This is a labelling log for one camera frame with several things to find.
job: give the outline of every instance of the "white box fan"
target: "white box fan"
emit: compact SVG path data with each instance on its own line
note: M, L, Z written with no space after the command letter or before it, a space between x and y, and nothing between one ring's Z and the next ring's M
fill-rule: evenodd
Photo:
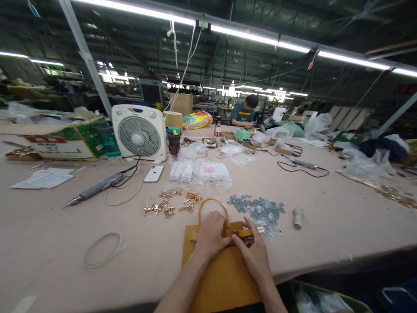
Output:
M112 108L113 129L123 157L166 159L166 130L162 112L150 107L119 104Z

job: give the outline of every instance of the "paper sheet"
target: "paper sheet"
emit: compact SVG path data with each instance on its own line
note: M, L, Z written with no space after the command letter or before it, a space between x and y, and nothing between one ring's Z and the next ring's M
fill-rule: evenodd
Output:
M9 186L9 188L17 188L17 189L52 189L67 180L73 178L73 175L69 175L68 173L72 172L73 169L60 169L51 167L45 171L40 173L33 174L28 179Z
M305 143L309 143L312 146L315 147L326 147L328 146L327 143L325 143L322 140L309 140L309 139L305 139L305 138L299 138L299 140L304 141Z

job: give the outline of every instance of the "gray handheld tool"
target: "gray handheld tool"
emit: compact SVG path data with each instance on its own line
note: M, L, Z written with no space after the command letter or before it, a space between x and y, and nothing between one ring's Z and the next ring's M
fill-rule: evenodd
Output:
M314 164L309 163L309 162L304 162L304 161L300 161L300 160L293 160L293 159L290 159L290 161L293 162L294 164L305 166L306 168L309 168L311 170L315 170L315 169L318 168L317 166L315 166Z
M123 177L123 173L117 173L114 174L113 176L107 178L106 180L102 181L101 183L98 183L97 185L91 187L90 189L87 189L86 191L83 191L82 193L79 194L78 197L72 199L66 206L64 206L63 208L67 207L67 206L73 206L76 205L78 202L87 200L89 198L91 198L92 196L98 194L100 191L105 190L107 188L109 188L111 185L113 185L114 183L117 183L118 181L120 181Z

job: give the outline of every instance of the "fan grille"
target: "fan grille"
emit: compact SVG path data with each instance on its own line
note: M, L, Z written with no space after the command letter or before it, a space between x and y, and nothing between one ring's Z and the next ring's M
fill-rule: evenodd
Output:
M120 122L118 132L121 143L132 155L151 157L161 147L161 139L155 126L142 117L125 118ZM143 139L140 145L132 141L134 134Z

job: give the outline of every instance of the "ceiling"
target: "ceiling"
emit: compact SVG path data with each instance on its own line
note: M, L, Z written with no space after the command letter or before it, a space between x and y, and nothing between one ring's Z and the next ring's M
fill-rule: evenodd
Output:
M366 53L396 43L415 40L417 8L413 0L164 0L175 8L208 13L215 17L256 26L304 40ZM58 0L31 0L40 14L35 17L25 0L3 0L0 23L25 47L24 53L43 60L59 60L83 70L86 67ZM90 52L95 60L111 62L129 76L143 75L154 67L162 80L184 71L192 27L175 24L178 68L175 64L170 23L117 10L72 3ZM193 47L199 30L194 34ZM185 79L203 85L254 82L259 86L286 87L294 91L332 85L341 77L351 81L377 77L380 71L316 58L312 70L308 54L217 33L202 32ZM417 65L415 52L387 59Z

